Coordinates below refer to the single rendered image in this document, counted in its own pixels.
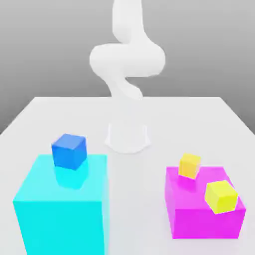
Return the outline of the small blue cube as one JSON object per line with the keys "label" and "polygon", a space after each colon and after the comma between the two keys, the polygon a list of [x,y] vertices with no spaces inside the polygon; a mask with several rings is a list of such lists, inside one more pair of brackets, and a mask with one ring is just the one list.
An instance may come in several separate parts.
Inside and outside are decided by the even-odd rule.
{"label": "small blue cube", "polygon": [[52,143],[51,148],[56,167],[77,170],[87,158],[84,136],[65,133]]}

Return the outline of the small orange-yellow cube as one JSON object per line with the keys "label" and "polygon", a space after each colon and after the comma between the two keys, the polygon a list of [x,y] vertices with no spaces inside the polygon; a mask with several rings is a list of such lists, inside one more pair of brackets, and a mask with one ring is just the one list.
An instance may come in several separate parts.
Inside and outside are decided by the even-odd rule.
{"label": "small orange-yellow cube", "polygon": [[200,156],[185,153],[180,160],[178,175],[195,180],[199,173],[200,165]]}

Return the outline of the small lemon-yellow cube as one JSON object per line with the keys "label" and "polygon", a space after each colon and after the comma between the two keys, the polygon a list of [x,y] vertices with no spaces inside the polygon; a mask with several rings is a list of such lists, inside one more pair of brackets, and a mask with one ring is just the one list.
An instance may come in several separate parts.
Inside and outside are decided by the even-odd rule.
{"label": "small lemon-yellow cube", "polygon": [[205,201],[214,214],[222,214],[235,210],[238,202],[238,193],[227,181],[207,183]]}

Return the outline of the large cyan box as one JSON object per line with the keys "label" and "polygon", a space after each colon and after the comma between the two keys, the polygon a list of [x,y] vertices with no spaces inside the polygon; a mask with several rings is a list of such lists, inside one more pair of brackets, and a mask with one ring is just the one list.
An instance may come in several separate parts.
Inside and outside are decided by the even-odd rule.
{"label": "large cyan box", "polygon": [[13,199],[27,255],[108,255],[108,159],[90,154],[76,169],[37,157]]}

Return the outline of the large magenta box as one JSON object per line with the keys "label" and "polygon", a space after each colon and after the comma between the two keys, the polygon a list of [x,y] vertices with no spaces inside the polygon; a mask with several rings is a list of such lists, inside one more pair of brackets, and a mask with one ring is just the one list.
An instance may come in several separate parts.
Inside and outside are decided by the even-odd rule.
{"label": "large magenta box", "polygon": [[165,202],[173,239],[236,239],[246,208],[239,199],[234,211],[214,214],[205,201],[210,182],[230,178],[223,167],[201,167],[195,180],[179,176],[178,167],[167,167]]}

